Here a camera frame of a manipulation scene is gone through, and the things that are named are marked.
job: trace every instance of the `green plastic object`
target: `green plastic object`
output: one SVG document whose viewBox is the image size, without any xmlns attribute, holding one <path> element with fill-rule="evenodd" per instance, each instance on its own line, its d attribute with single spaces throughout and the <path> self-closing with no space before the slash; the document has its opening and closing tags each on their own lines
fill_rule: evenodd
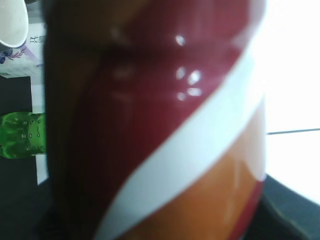
<svg viewBox="0 0 320 240">
<path fill-rule="evenodd" d="M 0 156 L 24 159 L 46 153 L 44 113 L 12 112 L 0 117 Z"/>
</svg>

